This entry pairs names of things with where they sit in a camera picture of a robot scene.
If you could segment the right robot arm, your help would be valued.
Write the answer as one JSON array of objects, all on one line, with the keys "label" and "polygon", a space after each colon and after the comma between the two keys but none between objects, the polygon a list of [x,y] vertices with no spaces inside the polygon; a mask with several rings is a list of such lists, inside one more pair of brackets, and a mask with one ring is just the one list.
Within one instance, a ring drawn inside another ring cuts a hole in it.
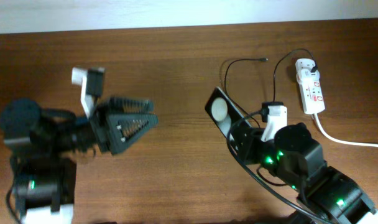
[{"label": "right robot arm", "polygon": [[228,148],[245,170],[260,164],[298,192],[298,222],[378,223],[374,202],[354,180],[327,164],[322,145],[303,123],[283,127],[267,142],[260,139],[263,132],[234,124]]}]

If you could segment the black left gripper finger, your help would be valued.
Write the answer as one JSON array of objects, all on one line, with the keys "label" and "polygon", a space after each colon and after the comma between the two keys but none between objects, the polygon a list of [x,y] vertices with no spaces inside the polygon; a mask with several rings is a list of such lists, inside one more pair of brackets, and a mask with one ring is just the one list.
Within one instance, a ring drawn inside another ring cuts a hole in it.
[{"label": "black left gripper finger", "polygon": [[112,155],[116,155],[131,147],[159,121],[155,114],[111,113],[107,115],[106,123],[109,150]]},{"label": "black left gripper finger", "polygon": [[123,113],[145,114],[154,110],[154,104],[150,100],[111,97],[108,100],[108,105],[110,108]]}]

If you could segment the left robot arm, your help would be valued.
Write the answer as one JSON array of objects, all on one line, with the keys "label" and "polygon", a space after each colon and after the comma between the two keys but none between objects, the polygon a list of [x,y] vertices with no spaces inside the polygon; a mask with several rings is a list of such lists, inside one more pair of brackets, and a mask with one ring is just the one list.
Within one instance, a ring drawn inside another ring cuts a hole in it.
[{"label": "left robot arm", "polygon": [[69,153],[115,156],[158,124],[150,100],[111,97],[90,115],[41,108],[21,98],[0,115],[13,180],[6,207],[16,223],[73,221],[76,162]]}]

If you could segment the black smartphone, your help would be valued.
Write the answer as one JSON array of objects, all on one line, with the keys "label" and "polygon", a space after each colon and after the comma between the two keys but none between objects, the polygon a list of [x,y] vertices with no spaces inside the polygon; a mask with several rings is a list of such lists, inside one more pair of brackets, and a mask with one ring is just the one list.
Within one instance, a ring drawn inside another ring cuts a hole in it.
[{"label": "black smartphone", "polygon": [[[227,138],[231,126],[244,117],[220,87],[213,90],[205,105],[205,111],[225,138]],[[248,121],[243,121],[240,127],[231,131],[229,141],[243,142],[247,137],[245,131],[250,127]]]}]

